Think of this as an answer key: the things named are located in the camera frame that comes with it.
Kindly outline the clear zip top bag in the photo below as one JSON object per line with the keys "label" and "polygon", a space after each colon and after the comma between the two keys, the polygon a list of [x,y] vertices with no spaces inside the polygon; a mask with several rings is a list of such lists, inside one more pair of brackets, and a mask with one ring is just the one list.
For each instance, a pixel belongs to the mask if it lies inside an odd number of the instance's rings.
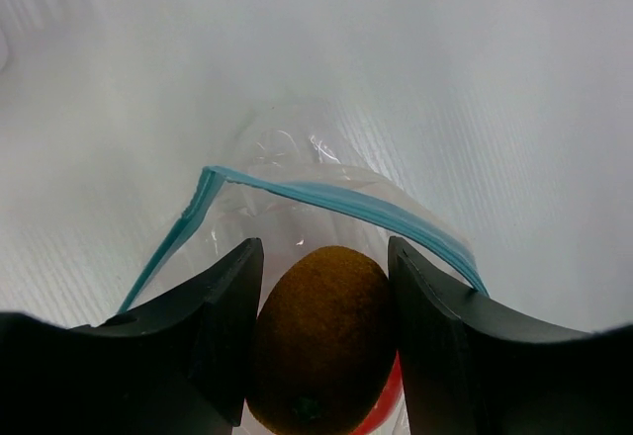
{"label": "clear zip top bag", "polygon": [[261,293],[324,246],[357,250],[381,266],[388,242],[407,239],[435,267],[484,289],[468,241],[388,178],[370,169],[328,120],[322,103],[275,106],[227,143],[223,165],[202,169],[186,207],[122,302],[145,303],[258,238]]}

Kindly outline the fake red apple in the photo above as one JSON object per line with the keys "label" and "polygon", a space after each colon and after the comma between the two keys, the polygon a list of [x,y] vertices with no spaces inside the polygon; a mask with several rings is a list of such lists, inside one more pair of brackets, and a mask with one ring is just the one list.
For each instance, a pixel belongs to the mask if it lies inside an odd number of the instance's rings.
{"label": "fake red apple", "polygon": [[388,380],[370,413],[354,430],[353,435],[371,434],[380,428],[392,415],[403,392],[402,369],[399,354],[396,354]]}

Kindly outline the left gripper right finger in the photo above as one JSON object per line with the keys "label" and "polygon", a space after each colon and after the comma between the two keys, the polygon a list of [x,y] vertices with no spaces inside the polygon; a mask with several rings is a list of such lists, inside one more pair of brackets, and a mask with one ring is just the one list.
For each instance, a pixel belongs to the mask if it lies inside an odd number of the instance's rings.
{"label": "left gripper right finger", "polygon": [[628,434],[632,329],[582,332],[500,304],[389,243],[413,434]]}

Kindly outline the fake brown kiwi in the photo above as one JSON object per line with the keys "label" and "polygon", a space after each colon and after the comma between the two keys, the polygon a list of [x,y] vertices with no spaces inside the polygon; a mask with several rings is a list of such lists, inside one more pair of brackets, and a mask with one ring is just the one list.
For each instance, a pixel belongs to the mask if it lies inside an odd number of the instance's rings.
{"label": "fake brown kiwi", "polygon": [[392,289],[380,265],[319,248],[277,282],[259,312],[246,403],[274,434],[350,434],[379,400],[397,354]]}

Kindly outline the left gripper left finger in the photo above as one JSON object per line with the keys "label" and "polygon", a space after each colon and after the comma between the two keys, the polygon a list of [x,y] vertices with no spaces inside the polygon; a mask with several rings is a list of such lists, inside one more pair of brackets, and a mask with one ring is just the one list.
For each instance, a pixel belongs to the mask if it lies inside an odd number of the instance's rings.
{"label": "left gripper left finger", "polygon": [[1,316],[5,434],[228,434],[242,419],[263,247],[98,326]]}

